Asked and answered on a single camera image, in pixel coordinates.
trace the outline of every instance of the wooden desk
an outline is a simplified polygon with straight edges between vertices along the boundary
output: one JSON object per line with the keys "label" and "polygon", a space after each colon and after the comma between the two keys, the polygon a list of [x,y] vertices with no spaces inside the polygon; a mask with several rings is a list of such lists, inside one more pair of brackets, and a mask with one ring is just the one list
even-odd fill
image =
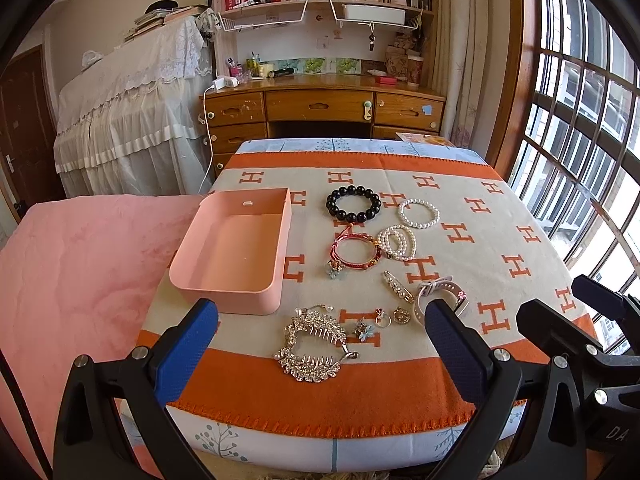
{"label": "wooden desk", "polygon": [[445,101],[406,83],[380,85],[372,76],[337,74],[283,76],[208,92],[216,176],[240,144],[286,136],[283,125],[292,121],[306,121],[299,137],[312,134],[315,121],[351,123],[355,137],[396,140],[396,131],[437,135]]}

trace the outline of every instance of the pink tray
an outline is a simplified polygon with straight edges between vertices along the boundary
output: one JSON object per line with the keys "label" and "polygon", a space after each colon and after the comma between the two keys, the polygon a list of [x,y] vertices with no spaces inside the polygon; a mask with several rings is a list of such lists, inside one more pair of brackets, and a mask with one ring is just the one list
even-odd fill
{"label": "pink tray", "polygon": [[270,314],[280,306],[290,224],[288,188],[215,192],[200,203],[169,278],[190,303]]}

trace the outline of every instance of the black cable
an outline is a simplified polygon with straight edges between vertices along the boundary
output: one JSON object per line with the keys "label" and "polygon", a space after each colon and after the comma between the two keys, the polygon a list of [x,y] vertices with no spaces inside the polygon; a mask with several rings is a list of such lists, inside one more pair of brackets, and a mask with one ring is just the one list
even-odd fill
{"label": "black cable", "polygon": [[31,414],[29,413],[27,403],[25,402],[24,397],[22,396],[22,392],[20,391],[20,387],[18,386],[18,381],[15,380],[14,373],[11,371],[11,368],[9,368],[9,363],[4,358],[2,350],[0,350],[0,373],[2,374],[2,378],[4,379],[4,382],[6,382],[6,385],[9,387],[9,391],[14,398],[15,405],[18,408],[20,418],[22,419],[22,423],[24,424],[24,429],[27,431],[27,436],[31,441],[31,445],[33,446],[33,450],[36,453],[38,462],[40,462],[40,466],[44,471],[47,479],[53,480],[53,470],[51,469],[51,464],[49,463],[49,459],[47,458],[46,453],[44,452],[44,448],[42,447],[42,443],[40,441],[40,438],[38,437],[36,427],[33,425]]}

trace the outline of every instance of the pink bed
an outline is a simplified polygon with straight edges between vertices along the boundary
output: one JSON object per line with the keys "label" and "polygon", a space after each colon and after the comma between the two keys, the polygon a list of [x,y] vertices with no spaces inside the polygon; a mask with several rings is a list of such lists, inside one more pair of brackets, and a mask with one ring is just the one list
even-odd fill
{"label": "pink bed", "polygon": [[[38,204],[0,251],[0,348],[50,460],[73,359],[121,359],[134,347],[200,200],[117,195]],[[0,418],[43,476],[1,378]]]}

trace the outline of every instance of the orange blanket border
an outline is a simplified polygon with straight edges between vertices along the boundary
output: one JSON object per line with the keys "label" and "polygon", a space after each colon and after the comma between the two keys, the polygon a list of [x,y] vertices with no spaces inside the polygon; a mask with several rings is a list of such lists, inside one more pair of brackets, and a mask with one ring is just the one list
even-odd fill
{"label": "orange blanket border", "polygon": [[[574,323],[594,335],[588,314]],[[158,337],[142,330],[138,344],[152,346]],[[548,361],[526,339],[503,346],[519,360]],[[372,385],[370,378],[375,376],[385,380]],[[401,391],[396,384],[403,385]],[[468,422],[474,412],[437,357],[349,364],[335,378],[313,384],[285,375],[271,358],[211,348],[171,406],[240,428],[317,438],[440,430]],[[370,424],[363,425],[363,419]]]}
{"label": "orange blanket border", "polygon": [[494,168],[463,160],[447,160],[395,153],[365,152],[265,152],[236,153],[225,169],[247,168],[348,168],[354,170],[417,171],[502,180]]}

